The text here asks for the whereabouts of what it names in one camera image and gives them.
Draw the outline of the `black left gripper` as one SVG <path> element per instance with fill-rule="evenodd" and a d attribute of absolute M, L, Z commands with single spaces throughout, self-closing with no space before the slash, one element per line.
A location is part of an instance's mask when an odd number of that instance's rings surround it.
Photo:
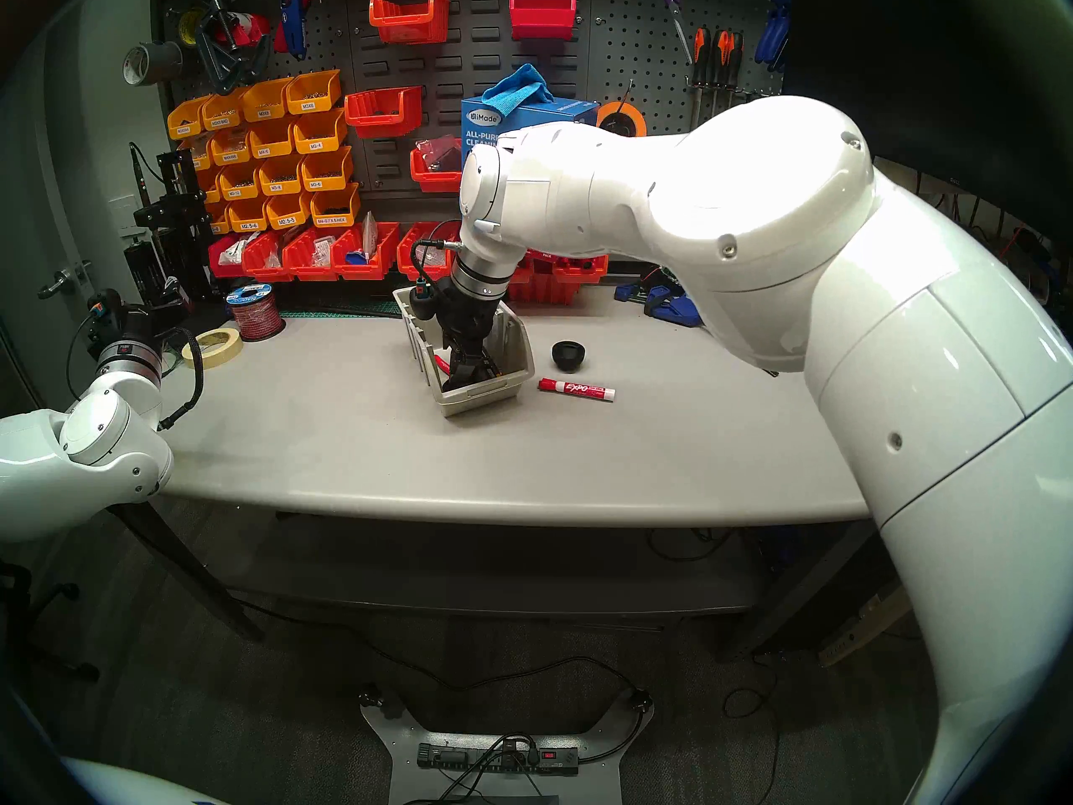
<path fill-rule="evenodd" d="M 150 348 L 186 328 L 195 305 L 175 276 L 167 275 L 159 295 L 159 309 L 124 301 L 119 292 L 104 289 L 87 299 L 88 348 L 106 348 L 119 340 L 134 340 Z"/>

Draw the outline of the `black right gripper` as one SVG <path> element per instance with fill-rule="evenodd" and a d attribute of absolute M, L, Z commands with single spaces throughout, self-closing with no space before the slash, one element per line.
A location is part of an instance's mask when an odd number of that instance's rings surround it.
<path fill-rule="evenodd" d="M 458 289 L 435 291 L 435 317 L 444 347 L 451 348 L 446 387 L 462 389 L 498 377 L 495 361 L 484 349 L 501 299 L 475 299 Z"/>

